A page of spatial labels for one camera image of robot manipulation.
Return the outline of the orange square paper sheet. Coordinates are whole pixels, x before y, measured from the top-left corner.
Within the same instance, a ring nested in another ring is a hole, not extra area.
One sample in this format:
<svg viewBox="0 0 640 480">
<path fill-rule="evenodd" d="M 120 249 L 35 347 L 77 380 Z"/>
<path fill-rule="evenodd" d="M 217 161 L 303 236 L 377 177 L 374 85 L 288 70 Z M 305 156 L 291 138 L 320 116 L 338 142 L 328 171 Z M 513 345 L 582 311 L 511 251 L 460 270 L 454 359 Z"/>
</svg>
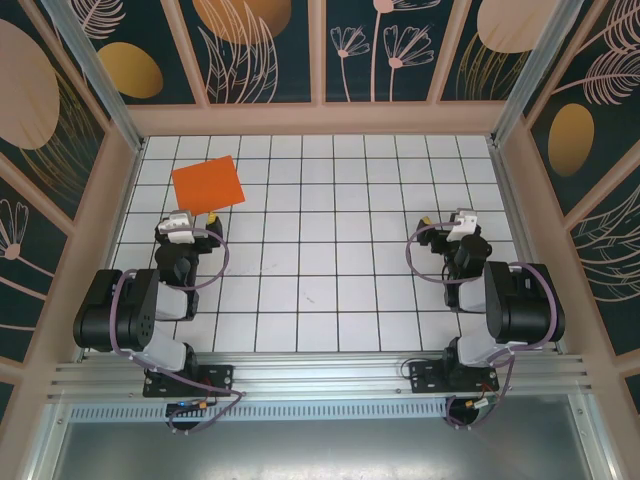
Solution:
<svg viewBox="0 0 640 480">
<path fill-rule="evenodd" d="M 172 181 L 178 208 L 194 216 L 245 201 L 230 155 L 173 170 Z"/>
</svg>

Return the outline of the steel sheet tray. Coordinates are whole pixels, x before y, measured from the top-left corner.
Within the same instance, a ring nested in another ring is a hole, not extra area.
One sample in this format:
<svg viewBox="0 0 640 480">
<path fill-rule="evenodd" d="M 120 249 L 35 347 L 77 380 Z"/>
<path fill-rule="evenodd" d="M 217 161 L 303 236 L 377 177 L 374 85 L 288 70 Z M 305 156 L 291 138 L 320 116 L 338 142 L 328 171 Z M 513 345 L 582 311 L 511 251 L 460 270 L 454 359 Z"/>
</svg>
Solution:
<svg viewBox="0 0 640 480">
<path fill-rule="evenodd" d="M 622 480 L 580 395 L 513 396 L 488 421 L 248 417 L 177 435 L 144 406 L 49 408 L 27 480 Z"/>
</svg>

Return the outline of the aluminium side rail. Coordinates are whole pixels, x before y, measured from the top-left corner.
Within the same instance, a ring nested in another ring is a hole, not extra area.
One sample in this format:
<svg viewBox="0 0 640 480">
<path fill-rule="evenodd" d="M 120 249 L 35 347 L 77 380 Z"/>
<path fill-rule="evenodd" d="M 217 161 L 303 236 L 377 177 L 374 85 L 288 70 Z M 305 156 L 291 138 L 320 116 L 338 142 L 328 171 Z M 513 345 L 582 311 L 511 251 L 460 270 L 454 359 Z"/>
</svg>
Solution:
<svg viewBox="0 0 640 480">
<path fill-rule="evenodd" d="M 547 267 L 528 262 L 532 251 L 503 155 L 491 147 L 490 158 L 514 235 L 516 260 L 487 264 L 487 326 L 497 343 L 512 344 L 515 351 L 540 348 L 562 339 L 564 311 Z"/>
</svg>

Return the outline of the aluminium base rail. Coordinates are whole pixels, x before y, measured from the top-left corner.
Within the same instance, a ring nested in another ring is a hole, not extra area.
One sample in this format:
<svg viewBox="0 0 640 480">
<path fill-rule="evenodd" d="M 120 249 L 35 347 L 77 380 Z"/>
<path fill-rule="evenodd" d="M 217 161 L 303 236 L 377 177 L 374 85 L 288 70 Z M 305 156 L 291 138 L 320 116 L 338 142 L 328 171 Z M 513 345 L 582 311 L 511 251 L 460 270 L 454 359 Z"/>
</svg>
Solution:
<svg viewBox="0 0 640 480">
<path fill-rule="evenodd" d="M 407 358 L 427 352 L 204 353 L 204 364 L 234 367 L 233 387 L 249 400 L 387 399 L 411 396 L 400 369 Z M 115 354 L 89 353 L 56 366 L 46 388 L 51 401 L 124 402 L 142 398 L 141 368 Z M 513 395 L 585 393 L 595 381 L 579 355 L 553 350 L 516 357 L 508 392 Z"/>
</svg>

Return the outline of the aluminium frame post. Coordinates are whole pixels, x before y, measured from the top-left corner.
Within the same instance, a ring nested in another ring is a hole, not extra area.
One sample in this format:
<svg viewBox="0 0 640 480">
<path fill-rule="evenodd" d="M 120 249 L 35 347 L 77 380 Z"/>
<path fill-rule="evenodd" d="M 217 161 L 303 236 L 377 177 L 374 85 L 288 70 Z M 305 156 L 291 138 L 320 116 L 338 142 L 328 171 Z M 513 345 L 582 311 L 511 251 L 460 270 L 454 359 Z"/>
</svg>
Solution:
<svg viewBox="0 0 640 480">
<path fill-rule="evenodd" d="M 494 149 L 498 150 L 509 137 L 573 27 L 583 3 L 584 0 L 557 0 L 550 19 L 518 76 L 496 126 L 491 131 L 491 146 Z"/>
<path fill-rule="evenodd" d="M 95 88 L 125 141 L 135 153 L 138 153 L 142 146 L 142 136 L 134 125 L 120 93 L 116 90 L 96 50 L 78 23 L 72 7 L 66 0 L 42 0 L 42 3 L 74 57 L 84 68 L 88 80 Z"/>
</svg>

